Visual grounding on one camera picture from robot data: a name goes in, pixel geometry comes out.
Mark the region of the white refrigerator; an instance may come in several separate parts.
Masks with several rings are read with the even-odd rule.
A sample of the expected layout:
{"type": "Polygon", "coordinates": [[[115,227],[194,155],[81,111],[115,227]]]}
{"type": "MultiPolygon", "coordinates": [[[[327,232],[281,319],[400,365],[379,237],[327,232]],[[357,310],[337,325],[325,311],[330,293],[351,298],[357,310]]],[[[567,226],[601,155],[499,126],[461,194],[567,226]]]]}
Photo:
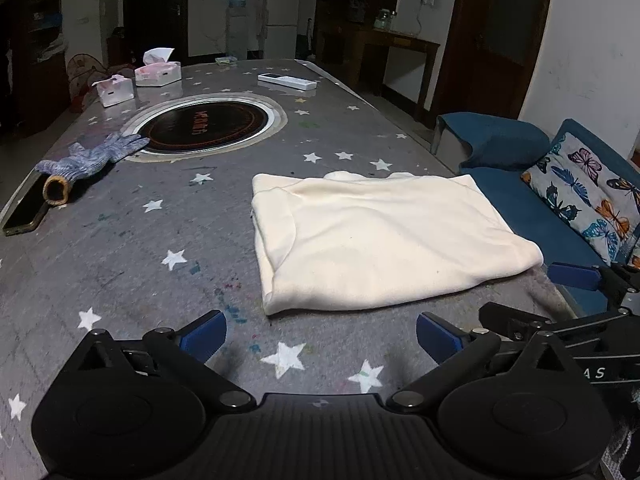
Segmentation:
{"type": "Polygon", "coordinates": [[[294,58],[299,0],[262,0],[262,52],[265,58],[294,58]]]}

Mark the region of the blue sofa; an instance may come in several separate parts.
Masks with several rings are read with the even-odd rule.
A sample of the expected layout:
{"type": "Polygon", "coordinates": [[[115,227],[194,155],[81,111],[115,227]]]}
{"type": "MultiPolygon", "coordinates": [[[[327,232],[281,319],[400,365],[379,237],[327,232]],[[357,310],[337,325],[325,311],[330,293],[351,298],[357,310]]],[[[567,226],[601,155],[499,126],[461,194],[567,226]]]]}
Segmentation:
{"type": "MultiPolygon", "coordinates": [[[[570,118],[549,138],[528,122],[475,113],[446,114],[436,120],[434,152],[452,170],[474,179],[511,229],[540,247],[545,264],[606,264],[521,180],[521,174],[547,154],[563,132],[577,136],[616,174],[639,187],[637,169],[570,118]]],[[[639,237],[625,263],[638,266],[639,237]]]]}

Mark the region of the small white tissue box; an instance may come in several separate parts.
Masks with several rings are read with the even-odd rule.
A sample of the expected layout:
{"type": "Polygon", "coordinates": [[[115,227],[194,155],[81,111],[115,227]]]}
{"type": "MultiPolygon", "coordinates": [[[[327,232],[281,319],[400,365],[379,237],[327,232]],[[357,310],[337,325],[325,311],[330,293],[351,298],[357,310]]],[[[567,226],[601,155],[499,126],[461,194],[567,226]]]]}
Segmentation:
{"type": "Polygon", "coordinates": [[[112,107],[134,99],[134,82],[119,74],[92,84],[104,108],[112,107]]]}

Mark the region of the butterfly print cushion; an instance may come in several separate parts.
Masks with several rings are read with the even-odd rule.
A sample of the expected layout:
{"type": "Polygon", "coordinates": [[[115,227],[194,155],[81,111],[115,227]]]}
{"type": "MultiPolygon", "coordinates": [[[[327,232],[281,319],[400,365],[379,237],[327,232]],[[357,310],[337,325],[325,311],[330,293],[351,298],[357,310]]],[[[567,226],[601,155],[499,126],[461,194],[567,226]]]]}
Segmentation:
{"type": "Polygon", "coordinates": [[[561,133],[521,180],[604,263],[629,260],[639,236],[639,188],[577,136],[561,133]]]}

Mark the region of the round induction cooktop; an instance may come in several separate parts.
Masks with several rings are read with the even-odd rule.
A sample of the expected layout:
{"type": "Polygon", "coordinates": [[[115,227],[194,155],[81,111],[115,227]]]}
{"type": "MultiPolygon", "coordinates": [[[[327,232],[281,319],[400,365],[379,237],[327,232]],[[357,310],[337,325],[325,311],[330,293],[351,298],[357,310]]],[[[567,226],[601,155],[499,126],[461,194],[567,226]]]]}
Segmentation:
{"type": "Polygon", "coordinates": [[[148,140],[132,162],[178,162],[249,148],[288,124],[283,107],[252,92],[185,96],[142,110],[120,129],[148,140]]]}

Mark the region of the cream sweater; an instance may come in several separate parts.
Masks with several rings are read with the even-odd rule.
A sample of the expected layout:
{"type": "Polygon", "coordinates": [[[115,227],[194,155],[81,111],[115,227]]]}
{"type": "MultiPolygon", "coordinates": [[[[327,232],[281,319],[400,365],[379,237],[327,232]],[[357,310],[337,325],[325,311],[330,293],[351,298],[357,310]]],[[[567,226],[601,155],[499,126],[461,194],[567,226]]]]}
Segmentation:
{"type": "Polygon", "coordinates": [[[468,174],[252,180],[262,308],[359,311],[463,292],[544,256],[468,174]]]}

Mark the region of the blue knit work glove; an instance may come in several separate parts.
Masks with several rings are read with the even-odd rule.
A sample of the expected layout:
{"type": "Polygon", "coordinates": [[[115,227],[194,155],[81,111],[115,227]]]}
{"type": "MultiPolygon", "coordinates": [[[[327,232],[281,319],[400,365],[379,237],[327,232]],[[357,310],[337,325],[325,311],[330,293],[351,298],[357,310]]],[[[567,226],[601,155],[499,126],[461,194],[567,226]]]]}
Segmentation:
{"type": "Polygon", "coordinates": [[[122,136],[114,132],[94,148],[85,148],[75,142],[68,148],[66,157],[40,160],[35,170],[47,175],[42,188],[44,201],[50,206],[66,204],[76,182],[96,176],[108,164],[117,164],[145,148],[149,142],[149,138],[140,134],[122,136]]]}

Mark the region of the pink white tissue box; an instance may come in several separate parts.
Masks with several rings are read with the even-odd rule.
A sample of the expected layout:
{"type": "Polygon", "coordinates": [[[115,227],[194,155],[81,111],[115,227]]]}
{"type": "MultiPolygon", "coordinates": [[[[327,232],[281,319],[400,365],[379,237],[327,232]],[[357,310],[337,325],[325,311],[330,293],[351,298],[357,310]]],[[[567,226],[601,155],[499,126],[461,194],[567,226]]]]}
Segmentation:
{"type": "Polygon", "coordinates": [[[143,55],[143,65],[134,70],[136,86],[163,87],[182,78],[181,64],[171,61],[173,48],[154,48],[143,55]]]}

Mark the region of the water dispenser with bottle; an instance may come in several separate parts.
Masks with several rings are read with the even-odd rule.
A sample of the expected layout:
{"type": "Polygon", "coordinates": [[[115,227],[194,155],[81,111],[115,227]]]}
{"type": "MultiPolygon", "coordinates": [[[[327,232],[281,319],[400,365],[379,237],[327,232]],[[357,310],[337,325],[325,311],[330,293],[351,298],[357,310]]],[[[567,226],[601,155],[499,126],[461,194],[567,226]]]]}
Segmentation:
{"type": "Polygon", "coordinates": [[[229,0],[226,14],[228,55],[246,60],[248,52],[248,11],[246,0],[229,0]]]}

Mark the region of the spotted play tent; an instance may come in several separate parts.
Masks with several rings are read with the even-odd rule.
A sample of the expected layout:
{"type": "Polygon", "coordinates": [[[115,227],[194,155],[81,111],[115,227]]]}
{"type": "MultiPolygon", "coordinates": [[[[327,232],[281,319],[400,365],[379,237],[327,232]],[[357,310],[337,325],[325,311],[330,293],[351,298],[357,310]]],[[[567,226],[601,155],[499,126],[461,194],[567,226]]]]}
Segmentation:
{"type": "Polygon", "coordinates": [[[111,77],[108,68],[87,53],[75,54],[68,61],[66,70],[70,87],[70,109],[77,113],[83,112],[98,99],[98,92],[93,84],[111,77]]]}

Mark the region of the white remote control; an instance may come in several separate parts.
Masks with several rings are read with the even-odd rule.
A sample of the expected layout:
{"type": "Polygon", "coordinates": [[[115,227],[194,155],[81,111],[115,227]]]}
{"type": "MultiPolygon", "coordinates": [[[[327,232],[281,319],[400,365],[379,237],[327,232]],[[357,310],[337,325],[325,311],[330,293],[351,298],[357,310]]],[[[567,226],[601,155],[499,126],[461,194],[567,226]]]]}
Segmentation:
{"type": "Polygon", "coordinates": [[[285,75],[259,74],[257,79],[261,82],[268,82],[268,84],[276,84],[277,86],[298,91],[310,91],[318,86],[317,81],[285,75]]]}

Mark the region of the black smartphone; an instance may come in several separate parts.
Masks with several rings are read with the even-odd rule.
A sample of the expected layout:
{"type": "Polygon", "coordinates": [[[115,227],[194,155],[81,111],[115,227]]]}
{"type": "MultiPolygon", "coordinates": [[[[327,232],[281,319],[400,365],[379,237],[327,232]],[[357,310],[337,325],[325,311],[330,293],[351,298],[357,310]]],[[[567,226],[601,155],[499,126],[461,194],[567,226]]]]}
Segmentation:
{"type": "Polygon", "coordinates": [[[13,236],[35,231],[49,210],[49,204],[43,198],[42,190],[47,181],[46,174],[38,174],[27,188],[8,218],[2,223],[5,236],[13,236]]]}

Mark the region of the dark wooden side table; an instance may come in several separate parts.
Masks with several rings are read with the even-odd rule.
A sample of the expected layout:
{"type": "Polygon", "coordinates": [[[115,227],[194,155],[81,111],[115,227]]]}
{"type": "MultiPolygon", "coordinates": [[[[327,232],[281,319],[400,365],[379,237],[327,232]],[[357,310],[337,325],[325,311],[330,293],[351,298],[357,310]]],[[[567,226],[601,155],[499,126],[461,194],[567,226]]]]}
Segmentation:
{"type": "Polygon", "coordinates": [[[384,96],[414,117],[424,115],[439,44],[382,29],[357,30],[345,65],[349,88],[384,96]]]}

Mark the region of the glass kettle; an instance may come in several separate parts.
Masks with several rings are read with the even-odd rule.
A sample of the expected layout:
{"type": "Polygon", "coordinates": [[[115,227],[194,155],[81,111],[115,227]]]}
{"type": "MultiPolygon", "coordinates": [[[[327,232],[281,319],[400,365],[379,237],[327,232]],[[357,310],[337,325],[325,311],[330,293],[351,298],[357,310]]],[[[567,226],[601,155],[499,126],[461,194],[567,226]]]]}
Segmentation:
{"type": "Polygon", "coordinates": [[[374,28],[378,30],[385,30],[386,32],[388,32],[392,28],[393,19],[395,16],[396,12],[394,10],[379,10],[374,20],[374,28]]]}

